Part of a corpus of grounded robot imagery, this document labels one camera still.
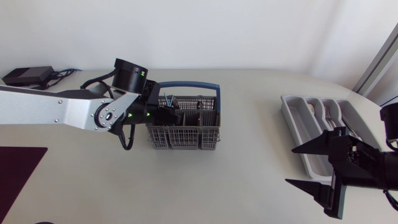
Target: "cutlery tray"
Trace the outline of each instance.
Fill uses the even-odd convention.
[[[379,148],[376,138],[353,105],[343,99],[282,95],[281,110],[296,146],[312,140],[333,126],[347,126],[352,136]],[[307,174],[316,181],[331,181],[333,167],[324,155],[301,154]]]

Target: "table surface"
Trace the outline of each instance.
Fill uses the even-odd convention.
[[[78,89],[107,72],[77,72],[49,91]],[[275,70],[151,70],[149,79],[221,86],[215,151],[155,150],[143,124],[130,151],[111,133],[62,124],[1,126],[3,146],[49,149],[4,223],[380,223],[398,217],[381,190],[348,187],[343,220],[329,218],[312,196],[284,180],[308,177],[291,152],[280,96],[349,100],[384,145],[380,107],[362,96]],[[164,91],[215,95],[197,88]]]

